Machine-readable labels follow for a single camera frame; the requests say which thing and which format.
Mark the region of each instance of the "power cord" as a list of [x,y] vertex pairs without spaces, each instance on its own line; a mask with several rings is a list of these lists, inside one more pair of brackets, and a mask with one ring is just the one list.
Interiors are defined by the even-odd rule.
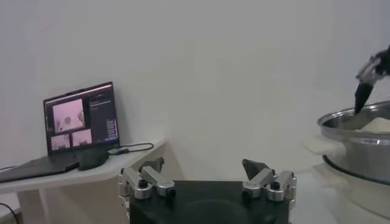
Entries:
[[14,167],[15,167],[15,166],[7,166],[7,167],[0,168],[0,170],[11,169],[11,168],[14,168]]
[[3,205],[3,206],[5,206],[5,207],[7,207],[7,208],[11,211],[13,217],[15,218],[16,224],[19,224],[19,220],[18,220],[18,218],[17,218],[15,212],[12,210],[12,208],[9,207],[7,204],[4,204],[4,203],[0,203],[0,205]]
[[[136,146],[141,146],[141,145],[149,145],[148,148],[145,149],[136,149],[136,150],[129,150],[129,149],[122,149],[124,147],[136,147]],[[142,152],[142,151],[147,151],[154,148],[153,143],[147,142],[147,143],[139,143],[139,144],[131,144],[131,145],[120,145],[117,148],[113,148],[108,151],[110,155],[120,155],[120,154],[125,154],[129,152]]]
[[141,151],[147,151],[147,150],[154,148],[153,143],[150,143],[150,142],[132,144],[132,145],[120,145],[118,148],[120,149],[120,148],[124,148],[124,147],[136,147],[136,146],[141,146],[141,145],[149,145],[149,147],[145,148],[145,149],[130,150],[129,152],[141,152]]

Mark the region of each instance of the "stainless steel pot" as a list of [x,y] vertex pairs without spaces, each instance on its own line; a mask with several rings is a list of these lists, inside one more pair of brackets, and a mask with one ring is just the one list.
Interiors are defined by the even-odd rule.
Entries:
[[356,130],[376,117],[390,119],[390,101],[367,105],[355,117],[353,108],[327,114],[318,120],[323,136],[341,141],[345,156],[324,155],[339,171],[364,180],[390,185],[390,132]]

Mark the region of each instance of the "laptop screen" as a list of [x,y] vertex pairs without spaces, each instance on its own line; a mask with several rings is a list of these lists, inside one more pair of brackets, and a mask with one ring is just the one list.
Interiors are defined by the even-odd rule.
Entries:
[[46,99],[43,106],[49,154],[119,144],[112,82]]

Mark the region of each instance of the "white powder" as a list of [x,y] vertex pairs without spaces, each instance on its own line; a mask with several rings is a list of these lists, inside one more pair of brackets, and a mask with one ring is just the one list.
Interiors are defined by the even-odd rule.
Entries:
[[370,132],[390,132],[390,120],[377,117],[361,128],[361,130]]

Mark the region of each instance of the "computer mouse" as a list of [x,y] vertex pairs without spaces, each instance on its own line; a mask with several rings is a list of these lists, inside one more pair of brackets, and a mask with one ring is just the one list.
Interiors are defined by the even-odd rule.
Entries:
[[89,170],[103,165],[108,160],[109,154],[106,150],[88,150],[77,155],[79,161],[78,170]]

